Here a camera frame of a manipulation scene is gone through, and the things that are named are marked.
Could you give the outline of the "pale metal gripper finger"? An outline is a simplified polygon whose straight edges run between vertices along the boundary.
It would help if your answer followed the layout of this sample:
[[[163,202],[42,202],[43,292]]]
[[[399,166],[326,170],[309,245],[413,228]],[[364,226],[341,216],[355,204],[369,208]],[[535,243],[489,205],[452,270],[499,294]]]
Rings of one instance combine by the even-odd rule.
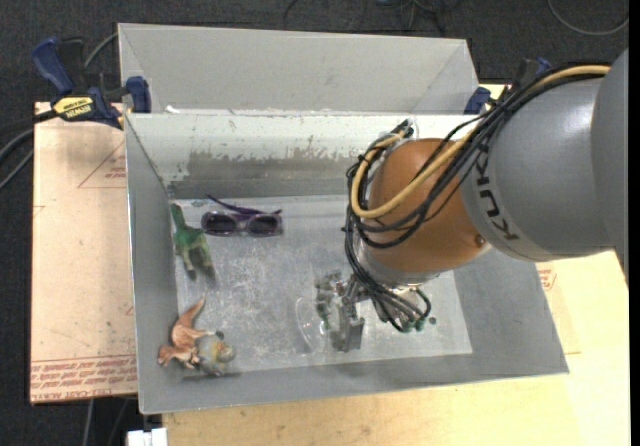
[[[340,272],[319,276],[314,280],[315,310],[325,330],[340,330],[340,305],[344,280]]]
[[[338,327],[330,333],[331,345],[336,351],[349,352],[361,347],[364,319],[340,315]]]

